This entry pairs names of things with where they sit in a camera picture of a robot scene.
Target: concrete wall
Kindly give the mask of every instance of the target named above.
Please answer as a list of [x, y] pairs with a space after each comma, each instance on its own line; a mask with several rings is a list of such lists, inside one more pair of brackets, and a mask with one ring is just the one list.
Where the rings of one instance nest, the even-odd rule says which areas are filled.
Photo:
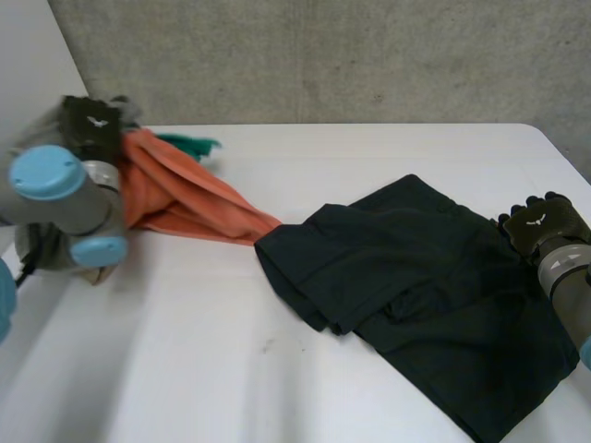
[[146, 124], [522, 122], [591, 178], [589, 0], [50, 4], [89, 91]]

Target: black pants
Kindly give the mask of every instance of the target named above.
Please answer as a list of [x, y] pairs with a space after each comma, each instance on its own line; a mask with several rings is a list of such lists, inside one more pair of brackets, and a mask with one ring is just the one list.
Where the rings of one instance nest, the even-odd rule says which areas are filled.
[[536, 270], [414, 175], [255, 247], [312, 328], [354, 331], [474, 441], [499, 442], [578, 362]]

